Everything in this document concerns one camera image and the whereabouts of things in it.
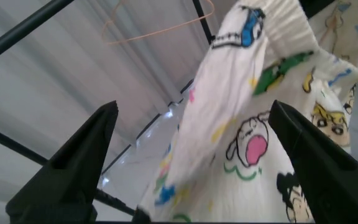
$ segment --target green wavy line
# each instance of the green wavy line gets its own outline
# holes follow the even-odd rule
[[[173,221],[175,221],[175,220],[183,220],[185,222],[191,222],[191,219],[185,214],[176,214],[176,215],[173,216],[172,219],[173,219]]]
[[[257,172],[254,171],[254,173],[251,174],[251,175],[249,175],[249,176],[243,176],[243,175],[241,175],[239,169],[237,168],[237,165],[234,165],[233,168],[228,169],[228,168],[226,167],[226,164],[223,163],[223,168],[224,168],[225,173],[227,173],[227,174],[231,174],[231,173],[233,173],[233,172],[235,171],[236,174],[237,174],[237,176],[238,176],[241,180],[243,180],[243,181],[251,181],[251,180],[255,179],[256,174],[257,174]]]

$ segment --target white curtain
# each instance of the white curtain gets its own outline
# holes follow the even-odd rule
[[[0,36],[47,2],[0,0]],[[208,22],[215,34],[234,1],[213,2]],[[169,102],[181,100],[208,49],[201,24],[107,45],[101,30],[116,4],[76,0],[0,56],[0,132],[48,159],[97,108],[116,100],[119,119],[106,167],[157,114],[168,112]],[[106,38],[136,37],[197,17],[190,0],[129,0]],[[39,168],[0,145],[0,222],[4,204]]]

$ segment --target garment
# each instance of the garment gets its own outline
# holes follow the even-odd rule
[[[139,208],[155,222],[312,222],[269,110],[280,100],[338,134],[340,87],[357,80],[358,68],[319,47],[298,0],[238,1]]]

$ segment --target cartoon print fabric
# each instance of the cartoon print fabric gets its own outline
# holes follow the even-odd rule
[[[298,0],[238,1],[139,208],[154,222],[312,222],[269,110],[292,105],[346,146],[338,87],[356,80],[358,68],[319,48]]]

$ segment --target crumpled fabric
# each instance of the crumpled fabric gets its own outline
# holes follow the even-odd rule
[[[269,110],[293,106],[350,152],[343,101],[357,81],[319,47],[298,0],[238,1],[139,208],[154,222],[313,222]]]

